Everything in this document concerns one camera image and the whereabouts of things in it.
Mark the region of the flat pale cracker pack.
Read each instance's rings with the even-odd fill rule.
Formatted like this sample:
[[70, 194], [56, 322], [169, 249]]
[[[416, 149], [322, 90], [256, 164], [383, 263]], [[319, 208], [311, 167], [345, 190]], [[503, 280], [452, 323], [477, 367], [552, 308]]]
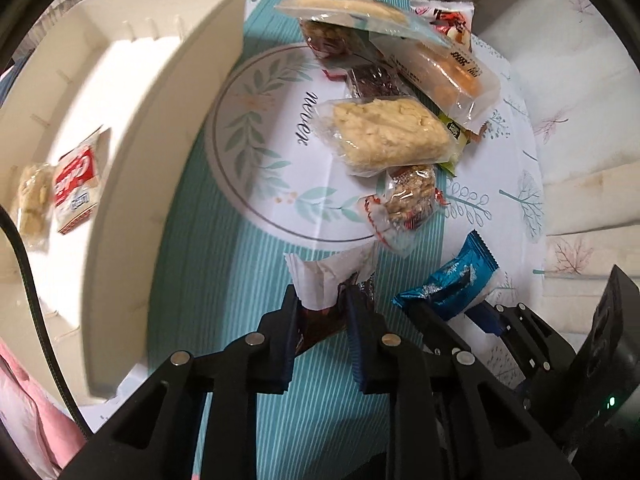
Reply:
[[449, 39], [416, 14], [380, 0], [281, 0], [276, 9], [299, 20], [408, 38], [433, 47], [451, 47]]

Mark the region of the white plastic storage bin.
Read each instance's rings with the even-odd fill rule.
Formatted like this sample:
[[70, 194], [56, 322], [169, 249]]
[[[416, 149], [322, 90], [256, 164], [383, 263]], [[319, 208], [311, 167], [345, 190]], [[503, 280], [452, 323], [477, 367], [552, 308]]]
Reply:
[[29, 260], [66, 382], [97, 404], [145, 352], [168, 212], [201, 124], [243, 49], [246, 0], [84, 0], [41, 40], [1, 109], [1, 200], [21, 170], [97, 136], [91, 218]]

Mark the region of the dark date bar pack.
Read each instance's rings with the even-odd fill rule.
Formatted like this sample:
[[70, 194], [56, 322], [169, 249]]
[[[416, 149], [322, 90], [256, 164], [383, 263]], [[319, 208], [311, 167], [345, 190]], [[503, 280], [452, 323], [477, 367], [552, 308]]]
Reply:
[[414, 92], [402, 81], [396, 70], [385, 64], [362, 64], [346, 73], [347, 95], [353, 99], [411, 96]]

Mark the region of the red white wafer pack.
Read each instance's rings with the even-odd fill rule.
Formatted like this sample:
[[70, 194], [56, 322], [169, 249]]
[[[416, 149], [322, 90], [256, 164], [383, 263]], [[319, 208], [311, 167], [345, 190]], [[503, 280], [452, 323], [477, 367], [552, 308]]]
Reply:
[[99, 205], [111, 129], [99, 127], [64, 154], [53, 174], [56, 230], [66, 235], [88, 221]]

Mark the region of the blue foil snack pack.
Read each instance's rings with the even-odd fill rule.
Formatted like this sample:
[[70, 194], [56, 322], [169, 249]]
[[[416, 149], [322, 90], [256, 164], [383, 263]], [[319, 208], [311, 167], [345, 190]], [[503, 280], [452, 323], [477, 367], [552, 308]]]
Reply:
[[460, 252], [434, 271], [418, 287], [397, 294], [392, 303], [407, 311], [410, 300], [423, 300], [443, 321], [475, 306], [488, 294], [498, 278], [500, 266], [488, 246], [473, 230], [465, 237]]

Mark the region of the teal white patterned tablecloth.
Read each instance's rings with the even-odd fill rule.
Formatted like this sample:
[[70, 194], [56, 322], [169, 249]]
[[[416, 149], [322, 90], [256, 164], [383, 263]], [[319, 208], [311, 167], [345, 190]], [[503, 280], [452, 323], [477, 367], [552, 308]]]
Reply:
[[[322, 259], [371, 238], [357, 202], [383, 181], [349, 177], [312, 133], [316, 106], [345, 88], [324, 76], [279, 2], [247, 0], [239, 67], [213, 99], [184, 167], [151, 288], [151, 366], [179, 349], [221, 350], [254, 330], [291, 281], [286, 255]], [[544, 193], [533, 128], [510, 62], [493, 42], [475, 39], [473, 49], [500, 78], [501, 101], [454, 175], [438, 177], [447, 205], [410, 256], [378, 254], [376, 307], [410, 340], [418, 334], [393, 296], [421, 285], [469, 232], [480, 233], [502, 271], [492, 300], [541, 297]], [[386, 410], [382, 396], [357, 390], [344, 334], [316, 344], [295, 361], [286, 393], [258, 400], [258, 477], [347, 476], [386, 447]]]

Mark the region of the walnut nut bar pack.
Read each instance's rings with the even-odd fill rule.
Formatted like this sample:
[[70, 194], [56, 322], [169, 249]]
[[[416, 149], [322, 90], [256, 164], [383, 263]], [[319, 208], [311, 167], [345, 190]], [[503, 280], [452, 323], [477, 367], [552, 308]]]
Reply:
[[382, 188], [358, 200], [361, 217], [390, 252], [408, 256], [422, 226], [446, 205], [436, 177], [433, 165], [390, 168]]

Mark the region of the red white hawthorn snack bag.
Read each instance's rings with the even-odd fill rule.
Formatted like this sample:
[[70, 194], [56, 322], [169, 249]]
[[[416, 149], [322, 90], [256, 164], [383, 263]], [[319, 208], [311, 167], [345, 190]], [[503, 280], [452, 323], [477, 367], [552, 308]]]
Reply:
[[452, 41], [472, 51], [475, 6], [467, 1], [410, 0], [410, 9]]

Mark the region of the orange bread clear pack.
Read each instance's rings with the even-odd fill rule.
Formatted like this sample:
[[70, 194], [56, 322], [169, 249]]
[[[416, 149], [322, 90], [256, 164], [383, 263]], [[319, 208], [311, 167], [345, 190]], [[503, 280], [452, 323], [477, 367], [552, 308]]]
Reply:
[[433, 44], [371, 34], [370, 41], [399, 73], [462, 128], [480, 133], [501, 93], [500, 80], [455, 42]]

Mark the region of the yellow crumbly cake pack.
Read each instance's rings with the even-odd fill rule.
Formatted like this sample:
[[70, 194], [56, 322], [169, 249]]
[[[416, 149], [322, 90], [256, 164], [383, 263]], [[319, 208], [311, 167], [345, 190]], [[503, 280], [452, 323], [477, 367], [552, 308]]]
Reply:
[[314, 110], [310, 128], [355, 177], [446, 164], [462, 151], [460, 139], [412, 96], [326, 101]]

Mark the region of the white snack pack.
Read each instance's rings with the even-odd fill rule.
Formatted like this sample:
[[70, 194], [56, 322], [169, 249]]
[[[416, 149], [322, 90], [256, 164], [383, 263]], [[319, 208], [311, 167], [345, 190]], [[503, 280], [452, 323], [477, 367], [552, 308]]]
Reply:
[[360, 284], [374, 274], [378, 244], [361, 245], [321, 260], [306, 261], [296, 254], [285, 254], [284, 260], [302, 306], [322, 311], [336, 305], [341, 285]]

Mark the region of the pale crispy snack in bin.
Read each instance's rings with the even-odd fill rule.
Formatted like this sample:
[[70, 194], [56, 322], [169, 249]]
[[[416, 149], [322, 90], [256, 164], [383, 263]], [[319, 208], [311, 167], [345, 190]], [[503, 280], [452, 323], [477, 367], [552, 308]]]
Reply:
[[25, 166], [17, 180], [14, 221], [30, 252], [46, 252], [49, 247], [52, 179], [53, 167], [42, 162]]

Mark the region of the green wrapper snack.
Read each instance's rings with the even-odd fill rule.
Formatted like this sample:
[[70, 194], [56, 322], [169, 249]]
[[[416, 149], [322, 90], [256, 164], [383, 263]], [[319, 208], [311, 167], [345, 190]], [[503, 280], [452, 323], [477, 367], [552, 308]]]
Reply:
[[462, 156], [462, 153], [466, 146], [471, 142], [478, 143], [482, 138], [482, 134], [486, 131], [489, 126], [489, 122], [485, 122], [484, 125], [480, 127], [479, 132], [473, 132], [471, 130], [462, 128], [456, 122], [454, 122], [450, 117], [448, 117], [443, 112], [439, 112], [437, 114], [440, 122], [449, 130], [449, 132], [454, 136], [454, 140], [456, 140], [456, 148], [454, 149], [454, 154], [451, 155], [448, 162], [440, 162], [438, 164], [441, 170], [446, 171], [450, 177], [455, 177], [457, 164]]

